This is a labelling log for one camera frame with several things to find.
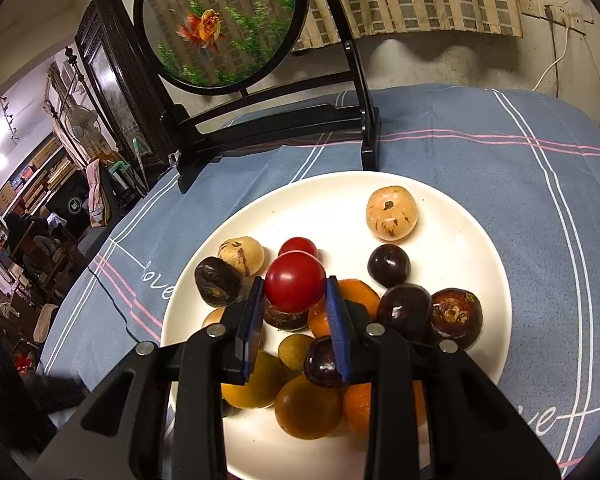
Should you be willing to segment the green yellow tomato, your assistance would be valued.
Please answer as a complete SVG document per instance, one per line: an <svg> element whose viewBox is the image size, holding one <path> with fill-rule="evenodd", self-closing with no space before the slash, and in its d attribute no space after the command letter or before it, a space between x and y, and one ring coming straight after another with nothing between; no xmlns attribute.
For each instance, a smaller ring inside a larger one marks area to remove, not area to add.
<svg viewBox="0 0 600 480"><path fill-rule="evenodd" d="M222 384L222 397L234 408L267 408L286 381L286 370L279 358L259 350L248 382L243 386Z"/></svg>

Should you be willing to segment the dark water chestnut top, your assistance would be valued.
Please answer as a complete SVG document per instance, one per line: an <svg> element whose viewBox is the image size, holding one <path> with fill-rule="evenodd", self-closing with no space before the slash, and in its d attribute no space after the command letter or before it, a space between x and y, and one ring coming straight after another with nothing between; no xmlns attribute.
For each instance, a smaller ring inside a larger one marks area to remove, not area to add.
<svg viewBox="0 0 600 480"><path fill-rule="evenodd" d="M431 300L429 326L434 338L452 340L462 350L474 344L483 321L478 297L466 289L446 288L435 292Z"/></svg>

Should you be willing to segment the dark glossy chestnut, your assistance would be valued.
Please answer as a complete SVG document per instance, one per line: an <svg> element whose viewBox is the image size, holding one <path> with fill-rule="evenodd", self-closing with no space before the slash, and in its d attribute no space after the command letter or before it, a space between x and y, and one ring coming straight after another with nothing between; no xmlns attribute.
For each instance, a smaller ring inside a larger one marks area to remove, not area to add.
<svg viewBox="0 0 600 480"><path fill-rule="evenodd" d="M374 249L367 261L367 272L385 288L405 283L411 273L411 260L395 244L383 244Z"/></svg>
<svg viewBox="0 0 600 480"><path fill-rule="evenodd" d="M323 336L310 343L303 362L303 373L317 387L340 388L344 385L337 370L332 338Z"/></svg>
<svg viewBox="0 0 600 480"><path fill-rule="evenodd" d="M407 340L421 340L432 312L429 292L416 284L389 288L380 298L376 321L396 330Z"/></svg>

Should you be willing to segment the small longan fruit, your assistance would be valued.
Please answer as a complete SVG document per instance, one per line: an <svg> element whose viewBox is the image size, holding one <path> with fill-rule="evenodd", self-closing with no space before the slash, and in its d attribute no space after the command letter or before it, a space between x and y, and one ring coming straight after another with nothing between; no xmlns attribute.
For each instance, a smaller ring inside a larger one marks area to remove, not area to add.
<svg viewBox="0 0 600 480"><path fill-rule="evenodd" d="M305 334L292 334L286 337L277 350L280 362L294 372L302 372L304 360L313 341L313 337Z"/></svg>

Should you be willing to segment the peeled pale water chestnut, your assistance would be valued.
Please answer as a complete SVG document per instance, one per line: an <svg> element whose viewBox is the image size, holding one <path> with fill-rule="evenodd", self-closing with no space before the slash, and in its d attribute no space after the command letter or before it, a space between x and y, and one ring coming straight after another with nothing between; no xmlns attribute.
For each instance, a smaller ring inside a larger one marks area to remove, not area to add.
<svg viewBox="0 0 600 480"><path fill-rule="evenodd" d="M257 274L263 266L263 246L250 236L224 240L218 249L218 257L236 269L242 276Z"/></svg>

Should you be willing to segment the large red tomato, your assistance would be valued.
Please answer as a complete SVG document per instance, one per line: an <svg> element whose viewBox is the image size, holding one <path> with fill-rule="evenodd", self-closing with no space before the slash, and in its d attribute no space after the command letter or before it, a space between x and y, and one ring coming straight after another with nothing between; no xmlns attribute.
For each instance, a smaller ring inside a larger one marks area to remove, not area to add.
<svg viewBox="0 0 600 480"><path fill-rule="evenodd" d="M268 267L265 295L272 306L287 314L302 313L326 292L326 273L317 258L306 252L285 252Z"/></svg>

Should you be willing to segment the small red cherry tomato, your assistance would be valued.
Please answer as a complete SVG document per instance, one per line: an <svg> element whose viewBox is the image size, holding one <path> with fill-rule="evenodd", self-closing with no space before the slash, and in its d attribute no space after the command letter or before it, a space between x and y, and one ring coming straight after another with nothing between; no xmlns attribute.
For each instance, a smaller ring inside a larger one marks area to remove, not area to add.
<svg viewBox="0 0 600 480"><path fill-rule="evenodd" d="M281 256L286 252L305 252L314 258L318 258L318 249L316 245L306 237L295 236L291 237L283 245L280 246L278 254Z"/></svg>

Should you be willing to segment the large tan round fruit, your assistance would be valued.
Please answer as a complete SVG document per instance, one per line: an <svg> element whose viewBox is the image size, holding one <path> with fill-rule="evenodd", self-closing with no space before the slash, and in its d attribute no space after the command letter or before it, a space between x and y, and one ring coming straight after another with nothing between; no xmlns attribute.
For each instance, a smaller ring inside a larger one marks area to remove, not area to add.
<svg viewBox="0 0 600 480"><path fill-rule="evenodd" d="M213 309L205 318L204 322L202 322L201 327L206 328L209 325L216 324L221 322L222 316L224 314L225 308L219 307Z"/></svg>

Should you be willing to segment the orange yellow tomato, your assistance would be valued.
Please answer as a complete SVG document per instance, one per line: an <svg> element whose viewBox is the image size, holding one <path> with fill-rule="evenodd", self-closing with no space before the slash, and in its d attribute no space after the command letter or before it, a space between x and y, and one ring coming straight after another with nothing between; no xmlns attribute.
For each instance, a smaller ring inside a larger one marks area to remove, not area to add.
<svg viewBox="0 0 600 480"><path fill-rule="evenodd" d="M306 376L291 379L274 402L279 427L291 437L315 440L331 434L342 419L342 392L312 384Z"/></svg>

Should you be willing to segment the rough brown water chestnut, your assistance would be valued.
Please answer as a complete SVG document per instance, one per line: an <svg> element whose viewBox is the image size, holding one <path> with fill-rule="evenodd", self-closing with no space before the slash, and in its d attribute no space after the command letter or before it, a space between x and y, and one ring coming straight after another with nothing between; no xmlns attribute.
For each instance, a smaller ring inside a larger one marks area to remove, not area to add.
<svg viewBox="0 0 600 480"><path fill-rule="evenodd" d="M298 332L304 330L308 326L308 312L286 313L279 311L268 300L265 300L263 319L268 325L271 325L278 330L286 330L287 332Z"/></svg>

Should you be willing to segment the white oval plate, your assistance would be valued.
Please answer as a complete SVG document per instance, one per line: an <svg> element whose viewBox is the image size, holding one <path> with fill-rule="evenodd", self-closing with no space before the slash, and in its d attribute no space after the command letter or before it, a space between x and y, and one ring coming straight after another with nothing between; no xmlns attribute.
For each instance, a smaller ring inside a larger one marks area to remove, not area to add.
<svg viewBox="0 0 600 480"><path fill-rule="evenodd" d="M481 304L482 322L468 354L492 382L507 358L513 308L504 264L478 221L451 197L430 185L396 174L349 171L324 174L266 194L236 212L200 246L184 268L166 307L161 342L179 344L202 329L210 306L202 299L194 270L215 255L220 244L249 235L278 249L291 235L315 243L327 275L325 314L335 332L338 358L354 371L354 354L384 336L380 324L357 321L344 305L339 285L356 278L375 292L385 286L367 271L380 244L366 222L367 203L383 188L407 190L417 212L414 228L398 244L411 259L410 280L430 294L459 288ZM273 408L243 408L223 420L227 470L241 479L359 479L366 446L346 424L326 437L297 439L279 426Z"/></svg>

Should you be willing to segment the blue striped tablecloth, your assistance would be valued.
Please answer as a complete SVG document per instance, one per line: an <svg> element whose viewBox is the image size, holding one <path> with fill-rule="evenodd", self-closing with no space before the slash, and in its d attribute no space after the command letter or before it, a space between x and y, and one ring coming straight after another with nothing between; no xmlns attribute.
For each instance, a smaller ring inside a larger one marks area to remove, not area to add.
<svg viewBox="0 0 600 480"><path fill-rule="evenodd" d="M513 296L502 390L573 471L600 436L600 129L528 91L421 84L374 100L380 169L454 198L498 248ZM227 217L276 188L359 164L357 140L324 133L212 162L187 192L168 172L68 293L43 370L97 385L134 341L160 336L178 276Z"/></svg>

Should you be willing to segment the standing electric fan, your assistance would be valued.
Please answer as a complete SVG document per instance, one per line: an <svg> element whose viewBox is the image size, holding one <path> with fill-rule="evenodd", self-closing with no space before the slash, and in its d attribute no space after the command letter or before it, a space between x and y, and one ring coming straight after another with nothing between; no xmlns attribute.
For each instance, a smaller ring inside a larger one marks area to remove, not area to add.
<svg viewBox="0 0 600 480"><path fill-rule="evenodd" d="M66 124L90 162L102 157L102 134L97 116L91 110L79 105L69 107L66 111Z"/></svg>

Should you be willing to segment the dark wooden framed mirror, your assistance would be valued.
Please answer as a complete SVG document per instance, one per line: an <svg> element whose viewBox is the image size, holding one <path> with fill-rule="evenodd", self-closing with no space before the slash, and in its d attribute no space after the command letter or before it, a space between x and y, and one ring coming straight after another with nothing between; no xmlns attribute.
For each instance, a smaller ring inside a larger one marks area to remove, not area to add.
<svg viewBox="0 0 600 480"><path fill-rule="evenodd" d="M91 0L74 42L119 152L148 180L158 179L176 151L161 122L173 100L140 52L122 0Z"/></svg>

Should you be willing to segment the goldfish round screen ornament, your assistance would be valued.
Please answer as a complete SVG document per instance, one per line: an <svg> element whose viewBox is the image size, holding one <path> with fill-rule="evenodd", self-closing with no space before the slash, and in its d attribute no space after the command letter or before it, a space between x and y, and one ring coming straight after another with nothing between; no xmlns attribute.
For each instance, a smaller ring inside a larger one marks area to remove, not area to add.
<svg viewBox="0 0 600 480"><path fill-rule="evenodd" d="M175 144L178 186L187 192L213 159L242 148L314 133L356 131L361 164L378 167L380 113L374 105L346 11L326 0L347 68L264 90L255 84L273 73L298 44L310 0L133 0L135 40L147 68L172 86L196 96L228 96L228 102L189 115L181 104L162 113ZM353 105L297 107L203 133L204 122L235 110L303 91L352 84Z"/></svg>

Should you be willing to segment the wall power strip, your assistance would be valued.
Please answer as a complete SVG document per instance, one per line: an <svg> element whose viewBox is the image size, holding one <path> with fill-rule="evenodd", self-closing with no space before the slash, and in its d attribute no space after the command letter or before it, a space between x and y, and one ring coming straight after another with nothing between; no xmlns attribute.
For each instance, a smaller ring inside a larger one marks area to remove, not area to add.
<svg viewBox="0 0 600 480"><path fill-rule="evenodd" d="M550 3L544 0L517 0L522 16L547 21L585 36L585 20L583 14L570 8L568 4Z"/></svg>

